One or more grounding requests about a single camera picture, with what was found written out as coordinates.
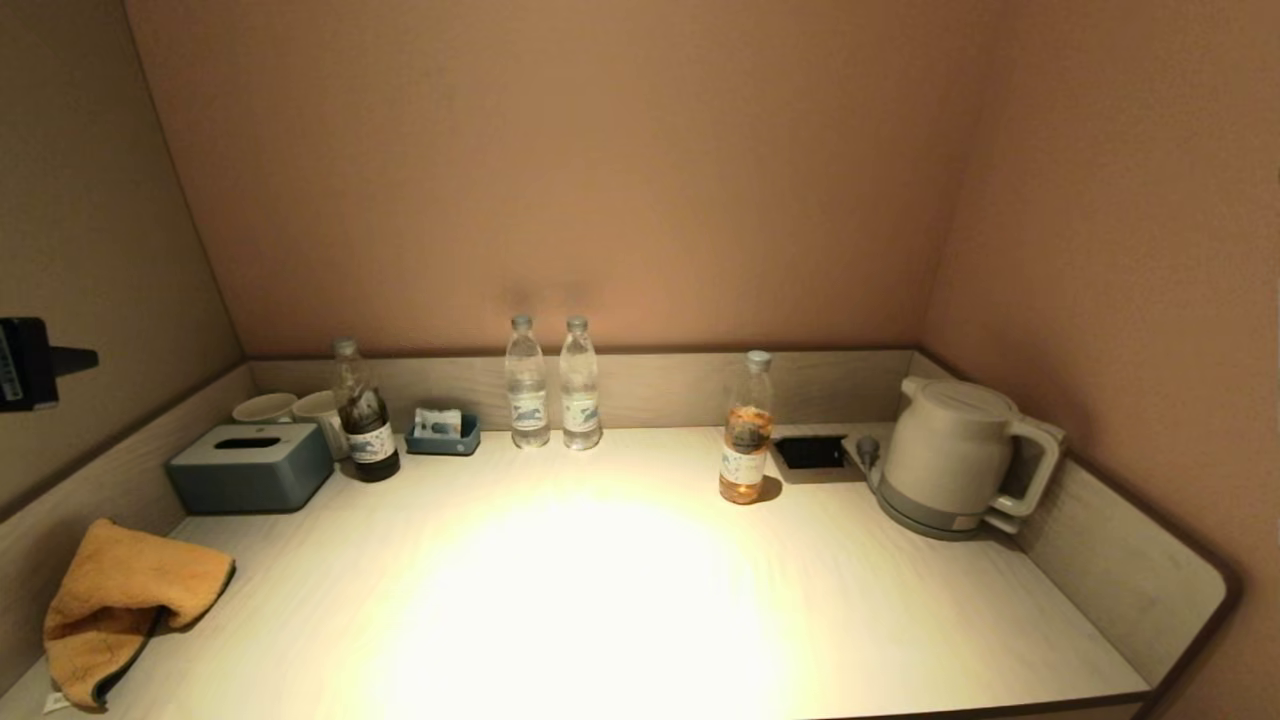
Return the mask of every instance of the beige wall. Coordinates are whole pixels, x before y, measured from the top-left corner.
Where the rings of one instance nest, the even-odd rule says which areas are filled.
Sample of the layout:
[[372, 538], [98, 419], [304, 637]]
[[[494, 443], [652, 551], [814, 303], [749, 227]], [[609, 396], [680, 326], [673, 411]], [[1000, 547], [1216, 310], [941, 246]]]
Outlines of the beige wall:
[[910, 343], [988, 1], [170, 3], [129, 18], [251, 355]]
[[1165, 717], [1280, 717], [1280, 3], [1019, 4], [924, 343], [1239, 568]]
[[0, 314], [101, 368], [0, 415], [0, 518], [239, 357], [113, 0], [0, 3]]

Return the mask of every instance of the kettle handle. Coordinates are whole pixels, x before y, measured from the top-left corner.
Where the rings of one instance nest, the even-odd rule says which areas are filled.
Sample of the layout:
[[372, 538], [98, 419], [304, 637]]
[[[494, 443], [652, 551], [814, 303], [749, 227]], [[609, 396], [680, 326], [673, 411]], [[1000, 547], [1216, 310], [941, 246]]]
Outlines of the kettle handle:
[[1044, 455], [1041, 457], [1039, 465], [1036, 466], [1036, 474], [1032, 475], [1025, 496], [1016, 498], [1009, 495], [997, 495], [991, 501], [991, 506], [1001, 512], [1014, 518], [1025, 518], [1039, 505], [1039, 498], [1044, 495], [1050, 478], [1053, 477], [1057, 461], [1062, 456], [1062, 438], [1066, 437], [1066, 433], [1048, 423], [1027, 416], [1010, 420], [1006, 432], [1010, 436], [1024, 437], [1044, 448]]

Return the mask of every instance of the dark bottle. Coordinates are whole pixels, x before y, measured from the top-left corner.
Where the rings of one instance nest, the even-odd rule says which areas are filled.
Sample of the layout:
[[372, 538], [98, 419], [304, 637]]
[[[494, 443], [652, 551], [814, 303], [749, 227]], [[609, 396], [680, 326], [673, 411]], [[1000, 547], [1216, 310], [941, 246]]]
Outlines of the dark bottle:
[[356, 350], [355, 338], [333, 341], [333, 354], [337, 359], [333, 395], [356, 477], [369, 483], [385, 480], [399, 471], [399, 451], [387, 404], [378, 395], [374, 374]]

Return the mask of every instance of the kettle lid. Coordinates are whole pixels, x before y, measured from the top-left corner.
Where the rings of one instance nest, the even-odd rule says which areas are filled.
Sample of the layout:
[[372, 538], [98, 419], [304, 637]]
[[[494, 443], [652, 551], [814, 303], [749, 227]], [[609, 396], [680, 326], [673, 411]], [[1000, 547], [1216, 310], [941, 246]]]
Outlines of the kettle lid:
[[920, 397], [934, 407], [974, 420], [1007, 420], [1018, 406], [1004, 395], [973, 383], [934, 380], [920, 388]]

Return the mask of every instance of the tissue box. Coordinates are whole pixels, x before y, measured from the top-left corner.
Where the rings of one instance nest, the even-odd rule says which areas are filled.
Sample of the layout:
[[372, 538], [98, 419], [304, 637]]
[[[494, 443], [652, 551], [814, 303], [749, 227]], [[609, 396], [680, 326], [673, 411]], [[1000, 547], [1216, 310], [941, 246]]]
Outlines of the tissue box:
[[333, 459], [312, 423], [219, 425], [165, 465], [188, 512], [293, 512]]

